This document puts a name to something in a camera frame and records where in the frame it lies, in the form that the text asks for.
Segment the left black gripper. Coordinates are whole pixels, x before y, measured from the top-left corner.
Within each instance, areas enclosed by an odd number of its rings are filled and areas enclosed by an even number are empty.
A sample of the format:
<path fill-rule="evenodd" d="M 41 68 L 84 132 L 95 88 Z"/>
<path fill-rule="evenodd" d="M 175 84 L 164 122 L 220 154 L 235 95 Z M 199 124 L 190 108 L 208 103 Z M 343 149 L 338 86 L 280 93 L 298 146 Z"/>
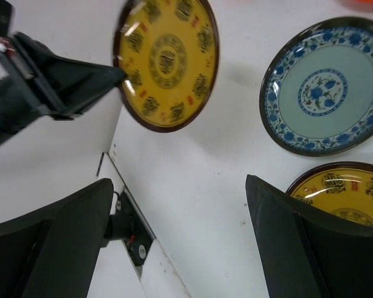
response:
<path fill-rule="evenodd" d="M 126 72 L 54 54 L 18 32 L 9 35 L 14 8 L 0 1 L 0 146 L 43 115 L 72 120 L 118 87 Z"/>

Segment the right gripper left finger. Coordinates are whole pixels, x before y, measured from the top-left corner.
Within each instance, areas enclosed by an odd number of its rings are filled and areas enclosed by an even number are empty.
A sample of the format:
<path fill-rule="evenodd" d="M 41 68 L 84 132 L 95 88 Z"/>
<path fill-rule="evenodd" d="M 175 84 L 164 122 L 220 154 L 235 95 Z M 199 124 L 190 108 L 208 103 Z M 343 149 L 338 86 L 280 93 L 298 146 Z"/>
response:
<path fill-rule="evenodd" d="M 0 223 L 0 297 L 86 297 L 112 199 L 104 178 Z"/>

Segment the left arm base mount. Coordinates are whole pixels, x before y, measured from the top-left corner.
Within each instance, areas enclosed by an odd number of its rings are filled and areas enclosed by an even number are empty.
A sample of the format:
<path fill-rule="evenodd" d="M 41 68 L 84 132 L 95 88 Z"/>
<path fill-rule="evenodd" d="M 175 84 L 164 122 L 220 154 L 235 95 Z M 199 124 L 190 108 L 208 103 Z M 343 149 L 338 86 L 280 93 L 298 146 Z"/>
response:
<path fill-rule="evenodd" d="M 116 199 L 115 210 L 109 216 L 101 247 L 121 240 L 133 265 L 141 268 L 156 236 L 127 189 L 122 192 L 114 191 L 113 194 Z"/>

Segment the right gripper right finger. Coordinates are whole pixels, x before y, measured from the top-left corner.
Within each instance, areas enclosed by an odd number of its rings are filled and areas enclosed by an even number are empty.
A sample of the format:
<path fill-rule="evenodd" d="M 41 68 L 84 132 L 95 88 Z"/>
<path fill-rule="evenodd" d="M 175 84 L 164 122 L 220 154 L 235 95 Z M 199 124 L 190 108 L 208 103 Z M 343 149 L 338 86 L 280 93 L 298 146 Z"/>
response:
<path fill-rule="evenodd" d="M 246 196 L 270 297 L 373 297 L 373 227 L 312 207 L 253 175 Z"/>

